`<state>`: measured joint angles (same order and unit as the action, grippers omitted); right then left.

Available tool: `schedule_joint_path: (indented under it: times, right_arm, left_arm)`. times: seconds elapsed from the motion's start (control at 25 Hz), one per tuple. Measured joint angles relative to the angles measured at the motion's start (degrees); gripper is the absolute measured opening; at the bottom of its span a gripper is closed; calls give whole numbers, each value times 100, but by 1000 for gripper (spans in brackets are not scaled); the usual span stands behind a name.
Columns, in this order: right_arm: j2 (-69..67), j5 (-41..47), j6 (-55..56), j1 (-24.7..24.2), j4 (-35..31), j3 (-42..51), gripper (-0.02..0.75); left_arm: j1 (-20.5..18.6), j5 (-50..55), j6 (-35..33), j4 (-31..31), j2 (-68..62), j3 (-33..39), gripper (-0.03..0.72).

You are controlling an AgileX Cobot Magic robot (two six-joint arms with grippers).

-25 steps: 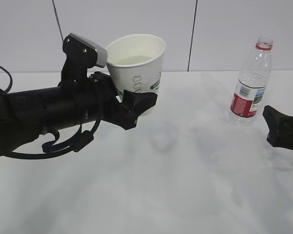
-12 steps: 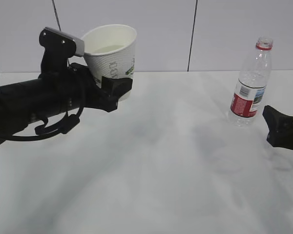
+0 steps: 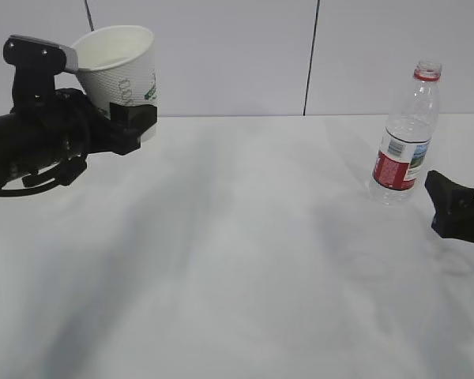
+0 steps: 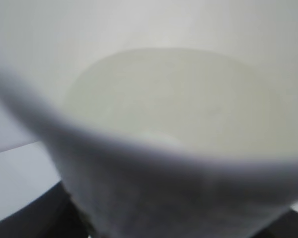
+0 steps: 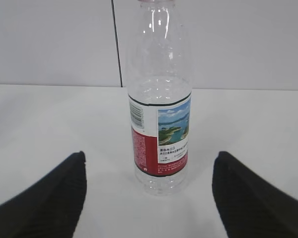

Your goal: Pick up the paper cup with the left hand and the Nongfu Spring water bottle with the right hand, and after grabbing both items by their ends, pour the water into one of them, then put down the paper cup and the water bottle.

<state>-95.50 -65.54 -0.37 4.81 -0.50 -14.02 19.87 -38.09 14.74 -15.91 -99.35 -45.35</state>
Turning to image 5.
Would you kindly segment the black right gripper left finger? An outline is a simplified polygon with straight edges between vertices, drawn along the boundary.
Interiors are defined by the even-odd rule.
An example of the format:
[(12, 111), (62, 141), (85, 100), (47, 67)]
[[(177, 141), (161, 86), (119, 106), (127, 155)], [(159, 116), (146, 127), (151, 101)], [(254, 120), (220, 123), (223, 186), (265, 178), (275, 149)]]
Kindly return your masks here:
[(25, 191), (0, 205), (0, 238), (72, 238), (82, 213), (85, 154), (71, 154)]

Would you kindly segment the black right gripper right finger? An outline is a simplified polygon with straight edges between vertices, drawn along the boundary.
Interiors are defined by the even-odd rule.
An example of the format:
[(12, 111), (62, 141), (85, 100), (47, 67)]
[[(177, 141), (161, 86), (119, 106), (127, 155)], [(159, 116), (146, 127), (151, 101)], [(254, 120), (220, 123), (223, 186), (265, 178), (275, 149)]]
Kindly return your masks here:
[(298, 200), (229, 152), (214, 161), (212, 193), (229, 238), (298, 238)]

